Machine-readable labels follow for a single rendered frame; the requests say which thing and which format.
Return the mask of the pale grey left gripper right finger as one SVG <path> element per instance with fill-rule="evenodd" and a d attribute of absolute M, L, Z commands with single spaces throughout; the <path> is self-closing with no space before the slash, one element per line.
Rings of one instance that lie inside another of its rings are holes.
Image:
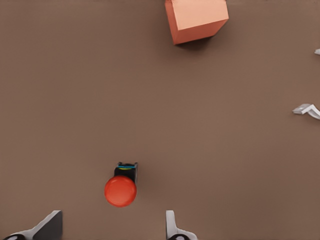
<path fill-rule="evenodd" d="M 165 217 L 166 240 L 198 240 L 194 233 L 177 227 L 173 210 L 166 210 Z"/>

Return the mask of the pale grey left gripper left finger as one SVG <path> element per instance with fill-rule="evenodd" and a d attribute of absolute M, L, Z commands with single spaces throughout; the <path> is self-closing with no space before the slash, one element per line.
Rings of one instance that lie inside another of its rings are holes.
<path fill-rule="evenodd" d="M 62 240 L 63 212 L 54 210 L 35 227 L 12 233 L 3 240 Z"/>

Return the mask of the red button with black base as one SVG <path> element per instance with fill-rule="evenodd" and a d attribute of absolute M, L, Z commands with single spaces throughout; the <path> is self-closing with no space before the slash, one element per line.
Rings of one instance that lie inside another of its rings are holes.
<path fill-rule="evenodd" d="M 119 162 L 104 186 L 106 201 L 114 207 L 129 206 L 137 196 L 138 163 Z"/>

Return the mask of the pink storage box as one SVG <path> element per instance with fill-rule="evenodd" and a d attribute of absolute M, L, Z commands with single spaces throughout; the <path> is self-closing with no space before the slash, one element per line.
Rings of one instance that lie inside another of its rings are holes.
<path fill-rule="evenodd" d="M 174 45 L 212 37 L 229 19 L 226 0 L 165 0 Z"/>

